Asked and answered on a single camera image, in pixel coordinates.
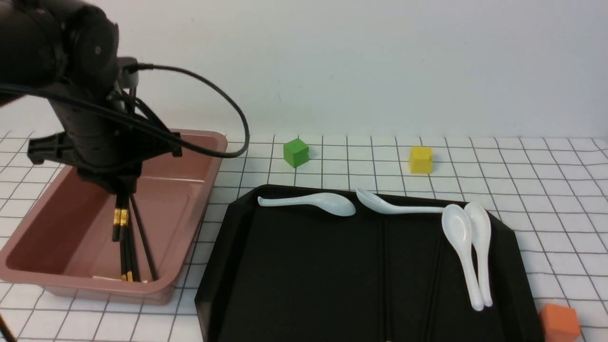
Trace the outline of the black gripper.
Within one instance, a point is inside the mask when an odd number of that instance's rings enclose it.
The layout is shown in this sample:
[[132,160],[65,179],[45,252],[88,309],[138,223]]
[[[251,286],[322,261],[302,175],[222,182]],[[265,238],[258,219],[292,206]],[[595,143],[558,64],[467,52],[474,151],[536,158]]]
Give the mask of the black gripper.
[[135,193],[143,162],[167,153],[178,158],[183,155],[180,146],[134,126],[55,101],[52,108],[64,130],[31,139],[29,160],[34,165],[49,161],[74,167],[81,180],[109,193]]

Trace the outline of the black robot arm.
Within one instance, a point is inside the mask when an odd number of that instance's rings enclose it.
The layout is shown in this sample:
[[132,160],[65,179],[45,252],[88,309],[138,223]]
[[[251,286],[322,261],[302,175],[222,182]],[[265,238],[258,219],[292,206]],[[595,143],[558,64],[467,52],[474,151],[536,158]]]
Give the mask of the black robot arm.
[[156,115],[135,114],[138,62],[119,57],[118,47],[119,26],[84,0],[1,2],[1,86],[48,91],[63,127],[29,141],[30,162],[69,165],[82,181],[131,195],[143,162],[167,153],[181,157],[181,147],[63,101],[80,100],[168,132]]

